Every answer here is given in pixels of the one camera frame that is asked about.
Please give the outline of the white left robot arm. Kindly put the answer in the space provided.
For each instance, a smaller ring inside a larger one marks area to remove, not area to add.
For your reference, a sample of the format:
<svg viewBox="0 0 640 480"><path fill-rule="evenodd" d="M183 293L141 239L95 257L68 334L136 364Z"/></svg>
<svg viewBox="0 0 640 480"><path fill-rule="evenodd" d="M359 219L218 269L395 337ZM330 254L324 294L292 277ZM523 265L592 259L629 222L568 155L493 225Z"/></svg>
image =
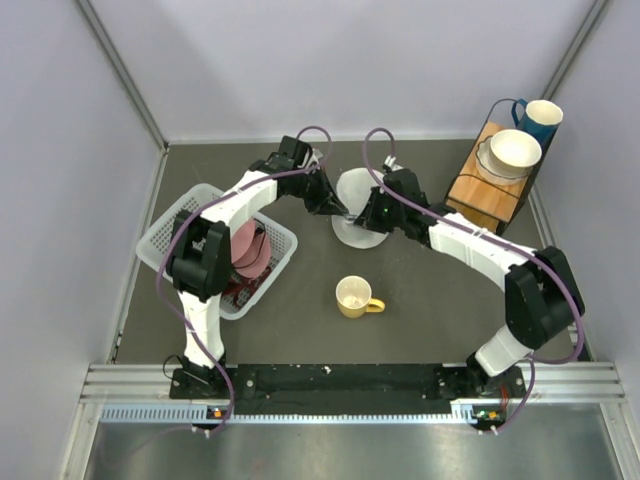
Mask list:
<svg viewBox="0 0 640 480"><path fill-rule="evenodd" d="M314 215L348 214L324 170L322 159L298 138L285 136L278 150L251 164L241 180L219 199L194 212L176 215L172 239L160 267L172 280L182 304L180 319L187 345L180 363L205 396L226 387L219 360L220 300L232 276L233 235L264 207L282 196L304 201Z"/></svg>

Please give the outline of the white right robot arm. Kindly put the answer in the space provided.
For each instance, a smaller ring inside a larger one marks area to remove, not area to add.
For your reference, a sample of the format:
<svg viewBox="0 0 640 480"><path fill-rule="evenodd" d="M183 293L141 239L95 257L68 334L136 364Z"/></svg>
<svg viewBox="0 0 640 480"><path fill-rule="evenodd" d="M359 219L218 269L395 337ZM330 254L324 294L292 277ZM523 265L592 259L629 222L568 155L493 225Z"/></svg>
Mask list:
<svg viewBox="0 0 640 480"><path fill-rule="evenodd" d="M584 301L561 250L511 243L443 203L429 204L409 169L370 176L374 185L356 225L377 233L399 229L484 275L504 294L504 326L467 360L466 380L474 393L492 394L503 373L580 322Z"/></svg>

